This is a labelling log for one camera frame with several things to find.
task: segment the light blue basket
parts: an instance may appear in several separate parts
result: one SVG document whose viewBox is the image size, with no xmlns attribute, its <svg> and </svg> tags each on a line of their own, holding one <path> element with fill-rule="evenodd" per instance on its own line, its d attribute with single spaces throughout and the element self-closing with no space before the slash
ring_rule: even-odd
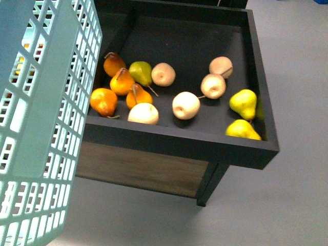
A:
<svg viewBox="0 0 328 246">
<path fill-rule="evenodd" d="M 63 230 L 102 33 L 92 0 L 0 0 L 0 245 Z"/>
</svg>

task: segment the black tray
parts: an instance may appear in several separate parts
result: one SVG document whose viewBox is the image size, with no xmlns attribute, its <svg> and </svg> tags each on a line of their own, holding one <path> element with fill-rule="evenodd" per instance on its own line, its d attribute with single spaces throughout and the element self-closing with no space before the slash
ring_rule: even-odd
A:
<svg viewBox="0 0 328 246">
<path fill-rule="evenodd" d="M 224 162 L 263 169 L 279 152 L 271 103 L 251 10 L 161 1 L 97 1 L 103 32 L 94 89 L 108 87 L 104 55 L 118 52 L 127 66 L 144 60 L 152 66 L 167 62 L 176 70 L 176 81 L 167 88 L 152 85 L 159 110 L 158 125 L 128 122 L 125 98 L 116 115 L 100 117 L 90 109 L 83 141 L 197 160 Z M 172 99 L 182 91 L 201 96 L 200 83 L 212 59 L 227 56 L 234 72 L 219 100 L 201 99 L 198 115 L 187 121 L 174 117 Z M 263 141 L 225 135 L 240 116 L 229 109 L 230 97 L 241 89 L 253 90 L 259 115 L 252 125 Z"/>
</svg>

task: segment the floor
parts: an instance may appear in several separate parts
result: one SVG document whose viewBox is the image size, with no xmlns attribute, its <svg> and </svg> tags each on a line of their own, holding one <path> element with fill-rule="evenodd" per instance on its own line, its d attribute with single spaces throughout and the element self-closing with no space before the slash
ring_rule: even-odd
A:
<svg viewBox="0 0 328 246">
<path fill-rule="evenodd" d="M 195 201 L 76 178 L 62 245 L 328 245 L 328 5 L 249 0 L 280 153 Z"/>
</svg>

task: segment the cabinet leg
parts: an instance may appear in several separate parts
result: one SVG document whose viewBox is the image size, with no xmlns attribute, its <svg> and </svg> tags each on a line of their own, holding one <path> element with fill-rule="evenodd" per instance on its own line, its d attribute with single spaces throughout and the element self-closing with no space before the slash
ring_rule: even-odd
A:
<svg viewBox="0 0 328 246">
<path fill-rule="evenodd" d="M 205 171 L 204 177 L 196 194 L 198 206 L 206 206 L 206 202 L 209 200 L 213 191 L 223 178 L 224 174 L 228 170 L 228 167 L 229 165 L 226 164 L 209 162 L 208 168 Z"/>
</svg>

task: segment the white apple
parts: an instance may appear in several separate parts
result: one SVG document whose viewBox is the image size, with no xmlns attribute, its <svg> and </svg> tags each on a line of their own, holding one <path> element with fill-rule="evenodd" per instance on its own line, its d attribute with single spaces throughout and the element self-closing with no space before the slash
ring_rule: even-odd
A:
<svg viewBox="0 0 328 246">
<path fill-rule="evenodd" d="M 175 96 L 172 110 L 178 119 L 191 119 L 198 113 L 200 101 L 196 95 L 184 91 Z"/>
<path fill-rule="evenodd" d="M 201 84 L 200 90 L 204 96 L 210 99 L 218 99 L 226 91 L 226 81 L 219 74 L 210 73 L 206 75 Z"/>
<path fill-rule="evenodd" d="M 152 79 L 158 86 L 170 86 L 175 80 L 175 71 L 167 63 L 159 63 L 152 70 Z"/>
<path fill-rule="evenodd" d="M 159 114 L 154 105 L 143 102 L 135 105 L 129 112 L 128 121 L 155 125 L 158 123 Z"/>
<path fill-rule="evenodd" d="M 232 62 L 225 56 L 217 57 L 211 61 L 209 70 L 210 73 L 220 74 L 223 78 L 229 78 L 233 71 Z"/>
</svg>

